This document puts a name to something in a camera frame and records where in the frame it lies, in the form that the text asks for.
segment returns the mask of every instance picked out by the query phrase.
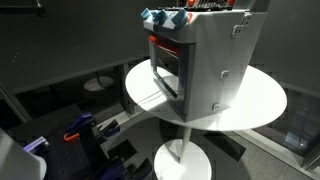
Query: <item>oven handle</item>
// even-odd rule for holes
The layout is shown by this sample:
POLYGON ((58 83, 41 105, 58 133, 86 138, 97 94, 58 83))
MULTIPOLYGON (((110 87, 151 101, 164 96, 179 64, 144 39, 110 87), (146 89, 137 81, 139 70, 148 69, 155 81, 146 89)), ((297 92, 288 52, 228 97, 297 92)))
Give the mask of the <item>oven handle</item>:
POLYGON ((166 90, 171 94, 171 96, 177 99, 178 97, 177 93, 174 92, 174 90, 166 83, 166 81, 164 81, 164 79, 157 72, 155 72, 154 74, 157 77, 157 79, 154 79, 154 80, 157 81, 160 86, 163 86, 164 88, 166 88, 166 90))
POLYGON ((179 48, 177 48, 177 47, 175 47, 175 46, 172 46, 172 45, 170 45, 170 44, 167 44, 167 43, 165 43, 165 42, 159 41, 155 36, 150 35, 150 36, 149 36, 149 40, 150 40, 153 44, 155 44, 155 45, 159 46, 160 48, 162 48, 162 49, 164 49, 164 50, 166 50, 166 51, 169 51, 169 52, 171 52, 171 53, 173 53, 173 54, 175 54, 175 55, 178 55, 179 52, 180 52, 180 49, 179 49, 179 48))

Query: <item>purple part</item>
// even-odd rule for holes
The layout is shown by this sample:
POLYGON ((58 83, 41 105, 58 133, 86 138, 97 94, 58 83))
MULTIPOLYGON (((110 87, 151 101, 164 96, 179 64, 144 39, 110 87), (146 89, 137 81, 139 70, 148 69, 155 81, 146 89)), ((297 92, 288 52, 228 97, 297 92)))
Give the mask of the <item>purple part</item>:
POLYGON ((28 144, 27 146, 25 146, 23 148, 24 151, 26 152, 30 152, 31 150, 33 150, 35 147, 39 146, 41 143, 46 142, 47 140, 44 137, 40 137, 38 139, 36 139, 35 141, 33 141, 32 143, 28 144))
POLYGON ((120 132, 120 126, 119 126, 119 125, 116 126, 116 127, 113 128, 113 129, 105 132, 105 133, 104 133, 104 136, 110 137, 110 136, 113 136, 113 135, 117 134, 118 132, 120 132))
POLYGON ((115 180, 125 173, 124 165, 121 161, 112 163, 110 167, 103 173, 100 180, 115 180))
POLYGON ((69 127, 69 129, 67 130, 67 133, 70 131, 75 130, 76 128, 78 128, 78 126, 82 123, 84 123, 86 120, 91 119, 92 118, 92 114, 91 113, 84 113, 81 114, 78 119, 76 119, 76 121, 69 127))

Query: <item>dark floor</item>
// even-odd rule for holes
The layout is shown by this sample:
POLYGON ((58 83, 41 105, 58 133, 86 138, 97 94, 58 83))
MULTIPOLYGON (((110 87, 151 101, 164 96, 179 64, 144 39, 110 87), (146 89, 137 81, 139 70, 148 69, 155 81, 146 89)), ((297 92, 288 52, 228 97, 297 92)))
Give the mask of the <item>dark floor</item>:
MULTIPOLYGON (((15 138, 37 137, 47 134, 49 131, 59 128, 73 120, 81 111, 76 105, 39 118, 32 123, 11 129, 15 138)), ((307 176, 291 168, 282 161, 266 153, 257 146, 251 144, 233 132, 228 132, 232 146, 245 149, 243 155, 238 154, 238 159, 230 152, 239 152, 239 149, 222 149, 213 141, 203 136, 208 132, 193 130, 191 141, 200 146, 207 154, 212 166, 212 180, 309 180, 307 176)), ((183 128, 159 120, 149 113, 142 113, 121 125, 121 133, 109 139, 103 144, 103 149, 117 146, 124 140, 129 140, 137 153, 131 157, 125 165, 139 166, 145 158, 152 163, 158 148, 165 142, 181 138, 183 128)), ((153 174, 147 179, 157 179, 153 174)))
MULTIPOLYGON (((208 155, 212 166, 212 180, 309 180, 310 178, 276 159, 245 139, 229 132, 236 142, 246 150, 239 161, 211 143, 203 135, 205 131, 193 130, 191 141, 208 155)), ((138 153, 128 160, 127 165, 138 166, 145 158, 151 162, 158 148, 168 140, 181 138, 183 128, 169 124, 148 113, 129 120, 122 125, 122 133, 105 148, 114 147, 128 139, 138 153)))
MULTIPOLYGON (((117 110, 117 113, 120 113, 123 111, 119 104, 123 95, 119 73, 117 68, 101 71, 99 77, 111 77, 114 83, 110 87, 97 92, 90 92, 84 88, 84 84, 88 80, 96 78, 94 73, 90 73, 24 92, 16 95, 16 97, 34 120, 50 116, 50 113, 55 111, 64 111, 63 109, 75 104, 82 112, 101 115, 105 109, 113 108, 114 111, 117 110)), ((22 124, 4 100, 0 100, 0 119, 0 128, 4 130, 22 124)))

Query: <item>oven door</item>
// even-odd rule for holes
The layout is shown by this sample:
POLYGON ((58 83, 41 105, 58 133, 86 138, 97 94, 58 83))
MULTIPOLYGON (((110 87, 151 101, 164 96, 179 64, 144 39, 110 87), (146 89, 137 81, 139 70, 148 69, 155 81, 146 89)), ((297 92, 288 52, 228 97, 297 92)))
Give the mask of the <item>oven door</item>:
POLYGON ((176 53, 154 44, 155 80, 160 88, 171 99, 178 97, 180 60, 176 53))

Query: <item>table leg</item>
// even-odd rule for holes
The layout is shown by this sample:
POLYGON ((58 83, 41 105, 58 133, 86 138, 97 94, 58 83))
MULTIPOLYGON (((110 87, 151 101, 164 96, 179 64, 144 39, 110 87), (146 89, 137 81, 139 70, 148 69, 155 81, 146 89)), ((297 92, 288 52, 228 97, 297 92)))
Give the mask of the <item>table leg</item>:
MULTIPOLYGON (((121 75, 120 76, 121 77, 121 85, 122 85, 122 87, 125 87, 126 86, 125 79, 130 71, 129 64, 123 64, 123 65, 119 66, 119 68, 120 68, 120 75, 121 75)), ((121 102, 124 104, 124 110, 126 112, 128 112, 131 115, 136 113, 135 102, 129 96, 126 88, 122 89, 121 102)))
POLYGON ((192 128, 185 127, 183 139, 163 144, 154 159, 154 170, 161 180, 210 180, 212 169, 206 153, 190 142, 192 128))
POLYGON ((184 164, 185 160, 185 155, 186 155, 186 147, 188 143, 190 142, 190 137, 191 137, 191 131, 192 128, 185 127, 184 128, 184 133, 183 133, 183 141, 182 141, 182 147, 181 147, 181 154, 180 154, 180 164, 184 164))

